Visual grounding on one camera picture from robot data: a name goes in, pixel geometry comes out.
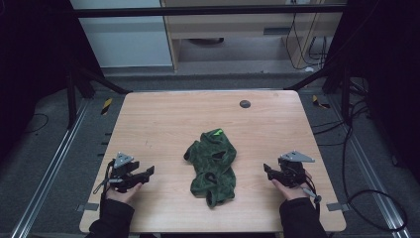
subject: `wooden table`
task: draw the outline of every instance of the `wooden table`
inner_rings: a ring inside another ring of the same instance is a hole
[[[249,100],[251,107],[240,102]],[[195,178],[183,155],[201,133],[222,128],[238,154],[232,168],[235,198],[213,209],[190,192]],[[132,232],[280,232],[278,208],[283,197],[263,171],[279,170],[277,158],[292,150],[316,160],[304,168],[312,175],[321,201],[321,223],[327,231],[346,227],[330,179],[295,91],[141,92],[126,96],[97,180],[118,152],[135,157],[140,168],[156,167],[151,181],[135,197]],[[89,202],[99,203],[100,194]],[[80,229],[87,232],[99,211],[84,211]]]

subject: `white wall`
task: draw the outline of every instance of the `white wall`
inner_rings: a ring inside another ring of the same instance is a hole
[[[158,0],[70,0],[74,9],[160,7]],[[80,18],[101,67],[172,66],[162,17]]]

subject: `crumpled dark green garment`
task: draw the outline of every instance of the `crumpled dark green garment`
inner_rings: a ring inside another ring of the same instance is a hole
[[[234,198],[236,177],[231,163],[236,154],[222,129],[202,133],[200,141],[195,141],[184,155],[197,175],[191,183],[192,194],[205,195],[210,207]]]

